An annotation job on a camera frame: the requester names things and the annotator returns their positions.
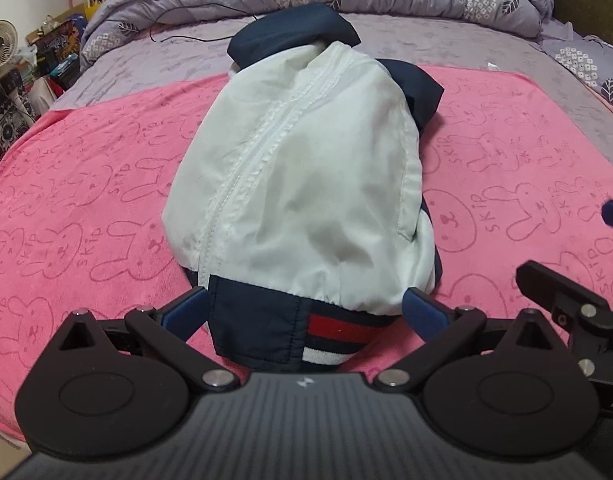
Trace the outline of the purple patterned pillow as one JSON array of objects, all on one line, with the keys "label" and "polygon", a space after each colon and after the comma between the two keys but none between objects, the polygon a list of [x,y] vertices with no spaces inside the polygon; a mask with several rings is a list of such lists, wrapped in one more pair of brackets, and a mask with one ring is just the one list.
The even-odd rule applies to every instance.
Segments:
[{"label": "purple patterned pillow", "polygon": [[613,45],[598,36],[581,36],[571,23],[542,26],[541,49],[613,107]]}]

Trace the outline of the white and navy zip jacket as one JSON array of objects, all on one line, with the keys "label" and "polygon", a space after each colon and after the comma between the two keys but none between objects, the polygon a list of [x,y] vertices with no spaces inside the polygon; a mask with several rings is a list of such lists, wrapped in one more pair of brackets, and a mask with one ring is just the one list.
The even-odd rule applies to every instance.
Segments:
[{"label": "white and navy zip jacket", "polygon": [[359,42],[322,3],[241,29],[162,212],[216,353],[252,370],[338,367],[440,282],[419,141],[442,87]]}]

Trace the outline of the pink bunny print blanket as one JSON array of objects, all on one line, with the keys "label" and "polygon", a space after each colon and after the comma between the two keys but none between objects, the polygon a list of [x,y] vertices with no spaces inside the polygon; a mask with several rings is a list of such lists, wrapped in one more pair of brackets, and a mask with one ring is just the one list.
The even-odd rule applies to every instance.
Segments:
[{"label": "pink bunny print blanket", "polygon": [[[433,66],[444,93],[423,137],[438,297],[492,316],[526,307],[535,260],[613,307],[613,166],[525,76]],[[0,164],[0,432],[18,438],[22,380],[74,309],[120,318],[188,281],[160,214],[224,76],[46,114]]]}]

